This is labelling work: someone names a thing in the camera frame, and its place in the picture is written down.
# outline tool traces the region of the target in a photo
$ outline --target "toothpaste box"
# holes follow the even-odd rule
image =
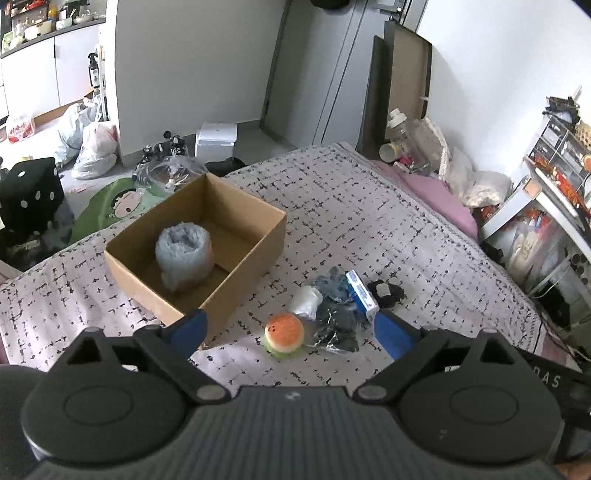
[[[363,312],[365,312],[365,316],[368,318],[368,320],[373,322],[375,314],[379,310],[378,303],[371,296],[369,290],[365,288],[365,285],[355,270],[351,270],[346,276],[347,282],[349,283],[349,291],[351,292],[355,303]]]

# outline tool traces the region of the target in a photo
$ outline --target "open cardboard box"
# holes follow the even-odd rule
[[[199,285],[171,293],[154,248],[162,230],[180,222],[209,231],[216,265]],[[109,242],[105,258],[121,289],[166,325],[205,310],[207,344],[281,255],[286,222],[285,212],[207,174],[129,225]]]

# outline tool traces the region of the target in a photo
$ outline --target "countertop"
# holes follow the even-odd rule
[[[105,23],[105,21],[106,20],[104,18],[101,18],[99,20],[91,20],[89,22],[81,23],[80,25],[72,25],[71,27],[62,28],[61,30],[55,30],[55,32],[51,32],[46,35],[41,35],[40,37],[37,37],[35,40],[27,41],[27,42],[19,45],[18,47],[13,48],[12,50],[8,50],[6,53],[3,53],[2,55],[0,55],[0,59],[4,59],[4,58],[8,57],[9,55],[12,55],[13,53],[16,53],[16,52],[22,50],[23,48],[30,47],[31,45],[34,45],[35,43],[42,42],[43,40],[47,40],[48,38],[56,37],[58,35],[61,35],[62,33],[68,33],[68,32],[72,32],[74,30],[80,30],[81,28],[91,27],[93,25],[99,25],[101,23]]]

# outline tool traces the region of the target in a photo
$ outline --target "gray fuzzy roll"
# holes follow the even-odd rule
[[[209,232],[194,223],[165,228],[156,242],[156,261],[170,291],[203,281],[214,265]]]

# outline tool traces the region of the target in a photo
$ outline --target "white bottle cap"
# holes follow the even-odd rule
[[[388,128],[397,127],[407,119],[406,115],[397,108],[392,110],[388,116],[390,117],[390,120],[388,121]]]

